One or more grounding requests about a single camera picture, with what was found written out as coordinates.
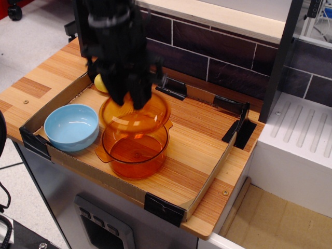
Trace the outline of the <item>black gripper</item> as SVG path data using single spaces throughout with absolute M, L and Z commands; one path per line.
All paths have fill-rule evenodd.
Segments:
M 97 17 L 89 15 L 85 24 L 87 39 L 84 56 L 97 57 L 100 62 L 122 66 L 132 73 L 149 73 L 156 67 L 156 81 L 165 79 L 163 59 L 147 50 L 145 22 L 140 15 Z M 113 101 L 123 106 L 129 92 L 134 109 L 142 109 L 151 98 L 152 82 L 147 75 L 125 71 L 101 73 L 103 83 Z

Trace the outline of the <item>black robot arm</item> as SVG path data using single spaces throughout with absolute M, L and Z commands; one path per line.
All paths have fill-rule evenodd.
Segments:
M 151 98 L 152 84 L 164 78 L 162 57 L 147 49 L 145 26 L 135 1 L 74 1 L 81 56 L 91 79 L 100 75 L 111 98 L 134 109 Z

